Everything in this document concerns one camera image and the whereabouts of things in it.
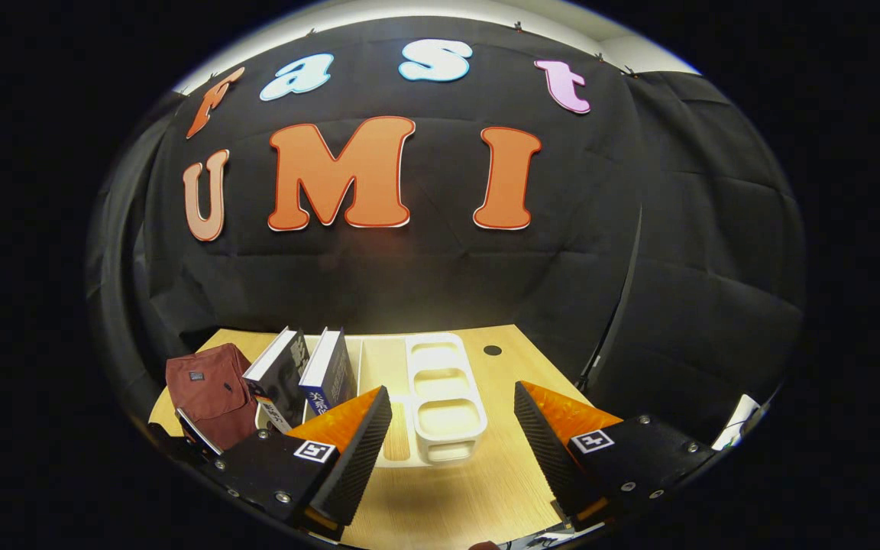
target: maroon pouch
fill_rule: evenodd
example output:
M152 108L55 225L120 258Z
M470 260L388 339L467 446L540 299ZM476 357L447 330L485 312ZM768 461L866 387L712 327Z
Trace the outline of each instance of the maroon pouch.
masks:
M232 344L169 359L165 383L175 407L227 450L256 432L256 400L244 382L251 362Z

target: letter m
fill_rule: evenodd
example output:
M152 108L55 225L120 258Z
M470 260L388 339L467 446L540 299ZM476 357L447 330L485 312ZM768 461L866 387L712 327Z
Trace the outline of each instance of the letter m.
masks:
M277 150L277 195L267 224L274 231L307 227L310 216L298 202L298 188L303 188L318 220L332 225L345 192L355 182L355 199L345 210L349 225L406 225L409 210L400 201L399 167L403 144L414 131L416 125L408 118L369 118L355 130L338 159L315 125L294 125L273 133L270 144Z

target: book spine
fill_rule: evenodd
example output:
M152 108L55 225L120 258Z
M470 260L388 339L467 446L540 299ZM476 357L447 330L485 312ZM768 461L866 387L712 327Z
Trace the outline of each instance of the book spine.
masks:
M328 397L321 387L302 386L301 390L304 390L308 404L311 405L311 410L315 411L316 415L325 414L331 409L332 405L328 404Z
M277 410L277 407L273 404L273 400L266 395L262 387L259 386L258 383L247 382L247 386L251 389L251 393L254 394L254 399L257 403L263 407L264 412L266 412L267 416L270 417L270 421L277 427L277 429L282 432L282 434L286 434L290 432L290 423L287 422L286 418L283 418L283 415L280 414L280 411Z

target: pink letter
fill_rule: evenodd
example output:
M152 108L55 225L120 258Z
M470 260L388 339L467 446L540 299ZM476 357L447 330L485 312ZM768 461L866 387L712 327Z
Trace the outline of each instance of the pink letter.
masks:
M573 86L573 83L584 86L586 80L579 74L570 72L569 65L560 60L537 60L535 66L545 71L548 93L552 94L555 103L579 115L586 115L590 111L590 102L576 97L576 87Z

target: orange letter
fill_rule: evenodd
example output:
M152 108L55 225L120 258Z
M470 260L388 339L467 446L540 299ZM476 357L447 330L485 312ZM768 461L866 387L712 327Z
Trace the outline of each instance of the orange letter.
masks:
M402 116L376 116L359 125L338 159L328 150L315 125L294 125L274 132L277 149L277 197L267 220L274 231L294 231L308 225L298 186L322 224L332 225L348 187L355 182L355 201L345 221L355 227L399 227L409 222L409 210L399 198L399 164L406 137L416 125Z
M202 130L202 126L205 126L205 123L209 122L209 109L219 107L219 102L223 101L223 96L226 95L226 90L230 89L230 83L235 83L235 81L239 80L242 73L244 73L244 67L235 70L233 74L223 78L222 82L209 88L209 90L205 92L205 95L202 97L202 105L199 106L199 112L196 113L195 121L192 121L192 127L189 128L189 133L186 134L186 139L196 135L196 132Z
M513 128L485 128L481 139L491 147L488 191L481 208L474 210L474 223L485 229L523 229L532 221L525 209L525 188L532 154L542 142Z
M186 184L186 222L192 236L200 241L214 241L223 230L223 166L230 160L230 150L217 150L205 162L209 168L209 218L199 212L199 174L202 163L195 163L182 172Z

